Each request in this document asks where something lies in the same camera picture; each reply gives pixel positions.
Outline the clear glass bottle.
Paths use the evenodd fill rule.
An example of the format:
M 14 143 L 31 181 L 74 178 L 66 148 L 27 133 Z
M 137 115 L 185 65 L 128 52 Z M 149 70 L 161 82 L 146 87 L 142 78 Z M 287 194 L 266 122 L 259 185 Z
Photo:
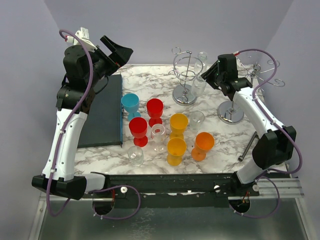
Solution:
M 191 86 L 191 94 L 195 97 L 201 97 L 204 94 L 207 82 L 198 74 L 195 79 L 193 80 Z
M 208 54 L 204 51 L 198 53 L 194 64 L 194 72 L 198 75 L 207 70 Z
M 127 155 L 135 166 L 141 166 L 144 162 L 144 152 L 143 149 L 139 146 L 132 146 L 128 149 Z
M 197 132 L 205 120 L 205 115 L 201 111 L 194 111 L 190 114 L 189 127 L 191 131 Z

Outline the chrome bottle rack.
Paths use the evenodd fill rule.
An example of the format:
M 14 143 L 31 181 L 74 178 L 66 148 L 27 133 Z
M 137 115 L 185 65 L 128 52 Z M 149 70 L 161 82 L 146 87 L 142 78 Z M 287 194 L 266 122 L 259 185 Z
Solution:
M 172 98 L 178 105 L 193 105 L 198 97 L 192 95 L 192 84 L 188 82 L 192 82 L 198 75 L 192 66 L 192 62 L 196 62 L 197 57 L 193 56 L 189 50 L 182 51 L 180 47 L 173 47 L 171 52 L 174 54 L 172 72 L 178 80 L 178 85 L 173 89 Z

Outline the blue plastic wine glass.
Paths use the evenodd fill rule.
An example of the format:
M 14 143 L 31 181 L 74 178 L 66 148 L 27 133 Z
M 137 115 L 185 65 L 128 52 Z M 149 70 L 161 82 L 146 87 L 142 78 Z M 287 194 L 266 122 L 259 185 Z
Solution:
M 130 122 L 133 118 L 141 117 L 138 112 L 140 107 L 140 99 L 134 93 L 127 93 L 121 98 L 121 104 L 125 111 L 128 112 L 127 120 Z

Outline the red plastic wine glass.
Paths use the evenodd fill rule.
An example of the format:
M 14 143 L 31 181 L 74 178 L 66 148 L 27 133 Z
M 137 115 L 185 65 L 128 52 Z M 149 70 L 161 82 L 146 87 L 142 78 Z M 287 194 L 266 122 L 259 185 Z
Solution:
M 135 117 L 129 122 L 129 129 L 133 136 L 133 143 L 138 147 L 144 147 L 148 143 L 147 121 L 142 117 Z
M 153 127 L 153 125 L 155 124 L 163 123 L 161 117 L 164 110 L 164 104 L 160 99 L 158 98 L 150 99 L 146 104 L 146 108 L 147 108 L 147 114 L 150 117 L 148 121 L 148 124 L 150 127 Z

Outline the dark orange wine glass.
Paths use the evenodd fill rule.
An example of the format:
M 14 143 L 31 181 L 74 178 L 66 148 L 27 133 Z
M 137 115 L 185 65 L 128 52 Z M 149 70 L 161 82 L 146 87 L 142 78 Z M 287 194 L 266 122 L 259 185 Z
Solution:
M 215 145 L 214 137 L 208 132 L 199 133 L 194 142 L 194 148 L 191 151 L 191 157 L 195 161 L 203 161 L 207 153 L 213 148 Z

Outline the clear wine glass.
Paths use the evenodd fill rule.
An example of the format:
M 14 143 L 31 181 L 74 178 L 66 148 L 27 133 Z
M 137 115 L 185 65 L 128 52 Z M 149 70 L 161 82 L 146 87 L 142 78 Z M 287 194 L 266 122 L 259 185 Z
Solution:
M 155 151 L 164 150 L 164 141 L 166 139 L 166 128 L 162 124 L 155 124 L 151 128 L 152 147 Z

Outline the yellow-orange wine glass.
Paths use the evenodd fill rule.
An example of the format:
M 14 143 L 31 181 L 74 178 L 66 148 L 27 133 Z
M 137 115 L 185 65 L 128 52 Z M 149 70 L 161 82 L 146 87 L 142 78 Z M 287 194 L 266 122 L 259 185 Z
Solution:
M 182 138 L 174 137 L 167 143 L 167 162 L 171 166 L 178 166 L 186 152 L 187 145 Z

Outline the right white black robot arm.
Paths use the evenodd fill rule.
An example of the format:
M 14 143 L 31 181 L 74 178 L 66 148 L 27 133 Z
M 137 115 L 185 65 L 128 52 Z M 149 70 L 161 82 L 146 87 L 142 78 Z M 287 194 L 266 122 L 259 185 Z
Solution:
M 233 175 L 230 191 L 241 196 L 262 173 L 273 166 L 290 160 L 293 155 L 297 132 L 293 126 L 285 126 L 272 115 L 256 95 L 253 85 L 245 77 L 238 76 L 235 54 L 222 54 L 201 77 L 216 90 L 222 91 L 244 112 L 257 132 L 259 140 L 252 150 L 251 160 Z

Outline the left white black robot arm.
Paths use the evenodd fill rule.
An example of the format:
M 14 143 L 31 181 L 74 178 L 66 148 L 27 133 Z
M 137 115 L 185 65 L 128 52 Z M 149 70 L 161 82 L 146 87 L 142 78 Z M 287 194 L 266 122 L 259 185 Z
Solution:
M 42 191 L 67 199 L 79 200 L 86 192 L 94 191 L 104 198 L 111 185 L 103 173 L 89 176 L 75 175 L 75 156 L 82 128 L 96 96 L 94 86 L 127 64 L 133 50 L 121 46 L 106 36 L 101 42 L 111 51 L 106 55 L 99 47 L 74 44 L 64 52 L 66 71 L 57 93 L 56 128 L 47 163 L 40 175 L 32 178 L 31 185 Z

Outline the chrome wine glass rack right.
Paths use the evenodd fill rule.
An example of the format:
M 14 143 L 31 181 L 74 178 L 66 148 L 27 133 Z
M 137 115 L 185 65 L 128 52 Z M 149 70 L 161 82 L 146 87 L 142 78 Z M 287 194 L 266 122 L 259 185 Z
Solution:
M 263 74 L 271 74 L 273 73 L 275 66 L 280 66 L 278 60 L 272 60 L 268 57 L 266 62 L 267 67 L 263 68 L 260 63 L 260 58 L 264 54 L 264 52 L 258 50 L 250 50 L 235 56 L 239 70 L 238 76 L 240 78 L 246 78 L 253 88 L 265 81 L 263 79 Z M 217 108 L 217 115 L 226 124 L 234 125 L 240 123 L 245 114 L 236 103 L 227 100 L 219 105 Z

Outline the orange standing plastic wine glass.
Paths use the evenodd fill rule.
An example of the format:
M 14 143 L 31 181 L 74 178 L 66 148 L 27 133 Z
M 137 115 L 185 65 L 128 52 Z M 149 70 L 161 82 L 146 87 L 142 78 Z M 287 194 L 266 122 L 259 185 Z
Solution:
M 188 118 L 183 113 L 176 113 L 170 118 L 170 139 L 180 138 L 184 139 L 184 132 L 188 126 Z

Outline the dark metal crank key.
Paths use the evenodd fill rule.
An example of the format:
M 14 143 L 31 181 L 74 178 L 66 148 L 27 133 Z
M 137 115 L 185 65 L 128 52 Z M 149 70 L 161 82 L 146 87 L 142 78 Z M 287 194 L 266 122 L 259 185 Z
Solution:
M 257 137 L 258 137 L 258 133 L 255 131 L 255 132 L 253 133 L 252 137 L 250 138 L 248 144 L 246 145 L 246 147 L 245 147 L 242 155 L 240 155 L 240 156 L 238 157 L 238 161 L 239 161 L 239 162 L 242 162 L 242 161 L 244 160 L 244 158 L 245 158 L 245 156 L 247 155 L 250 147 L 252 146 L 254 140 L 255 140 Z

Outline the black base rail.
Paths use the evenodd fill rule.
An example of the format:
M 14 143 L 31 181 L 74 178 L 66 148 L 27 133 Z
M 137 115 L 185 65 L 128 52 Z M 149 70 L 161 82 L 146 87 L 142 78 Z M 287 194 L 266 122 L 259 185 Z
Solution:
M 116 208 L 227 208 L 229 199 L 256 197 L 251 183 L 238 186 L 231 173 L 107 175 L 104 191 L 94 198 L 111 197 L 115 188 Z

